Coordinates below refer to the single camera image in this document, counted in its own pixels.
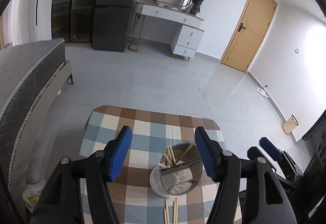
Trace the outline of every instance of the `refrigerator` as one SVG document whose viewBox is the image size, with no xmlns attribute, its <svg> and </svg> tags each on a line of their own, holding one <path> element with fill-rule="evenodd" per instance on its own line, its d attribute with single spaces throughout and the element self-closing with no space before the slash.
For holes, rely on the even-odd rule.
<svg viewBox="0 0 326 224">
<path fill-rule="evenodd" d="M 136 0 L 96 0 L 92 47 L 124 52 Z"/>
</svg>

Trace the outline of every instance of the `chopstick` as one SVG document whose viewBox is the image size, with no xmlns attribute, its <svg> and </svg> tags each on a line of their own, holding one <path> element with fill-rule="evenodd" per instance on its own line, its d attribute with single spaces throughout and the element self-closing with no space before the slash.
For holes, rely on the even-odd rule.
<svg viewBox="0 0 326 224">
<path fill-rule="evenodd" d="M 178 197 L 173 201 L 173 224 L 178 224 Z"/>
<path fill-rule="evenodd" d="M 169 150 L 170 150 L 170 153 L 171 153 L 172 163 L 173 163 L 173 165 L 176 165 L 177 163 L 175 161 L 175 157 L 174 157 L 174 153 L 173 153 L 173 149 L 172 149 L 171 145 L 169 146 Z"/>
<path fill-rule="evenodd" d="M 180 159 L 181 159 L 183 156 L 185 156 L 185 155 L 188 153 L 188 151 L 190 151 L 190 149 L 194 146 L 194 144 L 195 144 L 195 142 L 191 143 L 191 144 L 188 146 L 188 148 L 183 152 L 183 154 L 181 154 L 181 156 L 179 157 L 179 159 L 178 159 L 176 162 L 180 161 Z"/>
<path fill-rule="evenodd" d="M 159 166 L 159 167 L 161 167 L 161 168 L 164 168 L 164 169 L 166 169 L 167 168 L 167 166 L 165 166 L 164 164 L 162 164 L 162 163 L 157 163 L 157 165 Z"/>
<path fill-rule="evenodd" d="M 163 209 L 164 224 L 167 224 L 166 209 Z"/>
<path fill-rule="evenodd" d="M 166 211 L 166 218 L 167 218 L 166 224 L 170 224 L 169 205 L 167 203 L 167 198 L 165 199 L 165 211 Z"/>
<path fill-rule="evenodd" d="M 175 207 L 175 201 L 173 201 L 173 224 L 176 224 L 176 207 Z"/>
<path fill-rule="evenodd" d="M 172 166 L 172 162 L 169 160 L 169 158 L 168 158 L 168 156 L 165 154 L 165 152 L 163 152 L 163 156 L 164 156 L 165 161 L 166 161 L 170 166 Z"/>
<path fill-rule="evenodd" d="M 172 163 L 172 165 L 174 165 L 174 164 L 173 164 L 173 161 L 172 161 L 172 154 L 171 154 L 170 148 L 167 147 L 167 148 L 166 148 L 166 151 L 167 151 L 167 156 L 168 156 L 170 162 Z"/>
<path fill-rule="evenodd" d="M 175 224 L 178 223 L 178 206 L 179 206 L 178 197 L 175 197 Z"/>
<path fill-rule="evenodd" d="M 165 151 L 165 154 L 166 154 L 167 157 L 169 157 L 169 153 L 168 153 L 167 150 Z M 168 164 L 168 162 L 167 162 L 166 160 L 165 160 L 165 165 L 166 165 L 167 167 L 170 167 L 170 165 Z"/>
</svg>

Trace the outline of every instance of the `door handle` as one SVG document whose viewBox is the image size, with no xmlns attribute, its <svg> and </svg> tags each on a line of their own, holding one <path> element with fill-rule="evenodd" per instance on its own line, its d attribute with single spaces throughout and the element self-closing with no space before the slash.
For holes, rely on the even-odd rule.
<svg viewBox="0 0 326 224">
<path fill-rule="evenodd" d="M 36 0 L 36 13 L 35 13 L 35 18 L 36 18 L 36 25 L 37 25 L 37 9 L 39 6 L 39 0 Z"/>
<path fill-rule="evenodd" d="M 244 26 L 243 26 L 243 23 L 240 24 L 239 28 L 238 28 L 238 32 L 240 32 L 242 29 L 246 29 Z"/>
</svg>

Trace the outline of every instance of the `vanity desk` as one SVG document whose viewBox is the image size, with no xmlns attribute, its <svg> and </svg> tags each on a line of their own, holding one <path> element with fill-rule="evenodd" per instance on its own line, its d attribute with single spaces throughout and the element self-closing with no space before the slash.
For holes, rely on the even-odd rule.
<svg viewBox="0 0 326 224">
<path fill-rule="evenodd" d="M 188 57 L 189 61 L 190 58 L 194 57 L 204 34 L 204 30 L 200 29 L 200 25 L 204 21 L 203 19 L 194 15 L 190 15 L 186 12 L 173 9 L 171 7 L 143 2 L 136 2 L 135 13 L 136 16 L 142 15 L 142 22 L 139 36 L 138 38 L 136 38 L 137 48 L 134 50 L 132 49 L 133 51 L 138 50 L 144 18 L 146 15 L 148 15 L 165 20 L 174 21 L 179 24 L 179 27 L 177 28 L 175 35 L 173 36 L 172 41 L 170 43 L 173 58 L 175 57 L 175 55 L 181 55 L 184 57 Z"/>
</svg>

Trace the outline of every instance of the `checkered tablecloth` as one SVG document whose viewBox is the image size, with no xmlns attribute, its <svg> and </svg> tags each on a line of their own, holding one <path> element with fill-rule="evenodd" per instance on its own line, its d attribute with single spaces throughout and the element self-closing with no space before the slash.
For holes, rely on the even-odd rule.
<svg viewBox="0 0 326 224">
<path fill-rule="evenodd" d="M 114 182 L 108 183 L 115 211 L 121 223 L 163 224 L 164 198 L 158 196 L 149 183 L 150 173 L 161 160 L 162 152 L 169 145 L 193 142 L 198 126 L 203 126 L 209 137 L 225 149 L 220 128 L 214 121 L 204 118 L 101 106 L 92 112 L 86 124 L 80 157 L 88 157 L 104 149 L 124 125 L 132 129 L 133 136 L 120 175 Z M 80 185 L 85 223 L 91 224 L 85 179 L 81 179 Z M 203 171 L 198 186 L 178 197 L 179 223 L 206 223 L 217 187 Z M 169 203 L 170 223 L 172 199 Z M 240 206 L 237 207 L 235 223 L 241 223 Z"/>
</svg>

